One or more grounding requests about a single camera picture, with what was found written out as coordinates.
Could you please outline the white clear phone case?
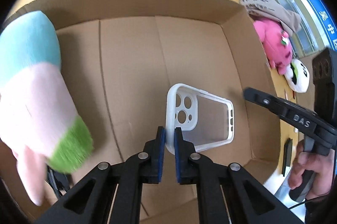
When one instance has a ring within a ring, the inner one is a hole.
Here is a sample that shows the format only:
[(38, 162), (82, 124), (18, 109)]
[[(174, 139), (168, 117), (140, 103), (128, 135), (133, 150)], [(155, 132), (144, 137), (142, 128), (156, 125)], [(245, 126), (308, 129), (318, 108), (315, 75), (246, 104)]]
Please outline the white clear phone case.
[(167, 93), (166, 148), (175, 153), (175, 129), (194, 144), (197, 152), (230, 144), (234, 139), (234, 105), (226, 98), (186, 84), (175, 84)]

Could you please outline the pastel caterpillar plush toy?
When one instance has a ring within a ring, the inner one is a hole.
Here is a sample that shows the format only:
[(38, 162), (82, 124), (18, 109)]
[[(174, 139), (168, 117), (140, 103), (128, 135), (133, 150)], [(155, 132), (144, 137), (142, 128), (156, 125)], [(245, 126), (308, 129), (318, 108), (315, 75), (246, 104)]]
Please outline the pastel caterpillar plush toy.
[(37, 206), (47, 169), (70, 174), (93, 150), (61, 73), (54, 25), (41, 11), (20, 16), (1, 33), (1, 140), (16, 158), (19, 178)]

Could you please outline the black tablet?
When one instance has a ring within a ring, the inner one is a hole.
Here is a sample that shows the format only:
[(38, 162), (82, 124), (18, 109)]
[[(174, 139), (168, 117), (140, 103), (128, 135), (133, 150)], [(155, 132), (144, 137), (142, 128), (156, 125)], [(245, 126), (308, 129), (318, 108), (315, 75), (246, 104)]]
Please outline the black tablet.
[(292, 158), (292, 138), (288, 138), (283, 146), (282, 176), (286, 176), (291, 166)]

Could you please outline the white panda plush toy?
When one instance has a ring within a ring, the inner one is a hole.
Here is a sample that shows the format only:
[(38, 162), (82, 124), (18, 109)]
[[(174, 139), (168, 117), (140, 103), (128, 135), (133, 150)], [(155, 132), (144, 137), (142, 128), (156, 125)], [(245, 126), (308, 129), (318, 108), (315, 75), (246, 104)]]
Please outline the white panda plush toy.
[(292, 59), (284, 75), (289, 87), (296, 93), (305, 93), (310, 83), (310, 73), (307, 67), (299, 60)]

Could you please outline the black sunglasses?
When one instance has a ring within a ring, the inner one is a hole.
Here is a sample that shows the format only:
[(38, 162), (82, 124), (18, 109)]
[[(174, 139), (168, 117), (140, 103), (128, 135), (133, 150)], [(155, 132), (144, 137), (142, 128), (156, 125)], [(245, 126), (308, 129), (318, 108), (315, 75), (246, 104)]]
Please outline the black sunglasses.
[(52, 188), (58, 200), (64, 196), (63, 192), (67, 193), (73, 186), (70, 174), (59, 173), (50, 166), (47, 166), (46, 182)]

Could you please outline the pink plush toy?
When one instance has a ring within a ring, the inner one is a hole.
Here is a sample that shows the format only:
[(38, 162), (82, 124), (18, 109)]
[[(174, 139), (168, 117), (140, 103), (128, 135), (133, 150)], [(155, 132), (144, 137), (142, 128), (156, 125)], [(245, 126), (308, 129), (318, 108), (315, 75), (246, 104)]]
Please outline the pink plush toy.
[(270, 67), (276, 69), (280, 75), (284, 75), (293, 57), (289, 34), (280, 23), (268, 18), (255, 20), (253, 25)]

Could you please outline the beige printed cloth bag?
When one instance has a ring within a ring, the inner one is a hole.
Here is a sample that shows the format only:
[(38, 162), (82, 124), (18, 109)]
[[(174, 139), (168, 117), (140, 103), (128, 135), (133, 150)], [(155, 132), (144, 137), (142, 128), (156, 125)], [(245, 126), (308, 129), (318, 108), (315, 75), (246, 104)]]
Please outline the beige printed cloth bag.
[(287, 10), (276, 0), (240, 0), (240, 3), (252, 17), (267, 18), (280, 23), (289, 36), (302, 29), (300, 15), (294, 11)]

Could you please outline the large cardboard box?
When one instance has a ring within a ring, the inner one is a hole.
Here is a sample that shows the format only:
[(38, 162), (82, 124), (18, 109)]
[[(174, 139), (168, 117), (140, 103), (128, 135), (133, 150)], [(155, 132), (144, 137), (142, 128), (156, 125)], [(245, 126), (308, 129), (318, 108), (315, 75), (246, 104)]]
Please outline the large cardboard box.
[[(125, 162), (165, 129), (169, 89), (186, 84), (230, 100), (234, 139), (198, 152), (216, 164), (236, 162), (265, 184), (277, 169), (280, 122), (243, 98), (245, 88), (269, 94), (275, 87), (265, 51), (239, 0), (33, 0), (1, 27), (41, 11), (59, 40), (61, 73), (88, 127), (93, 150), (76, 171), (73, 186), (101, 162)], [(42, 204), (29, 198), (17, 160), (2, 141), (1, 177), (17, 216), (2, 223), (37, 219), (58, 201), (44, 183)], [(164, 150), (158, 184), (144, 184), (139, 223), (198, 223), (195, 185), (176, 179), (175, 153)]]

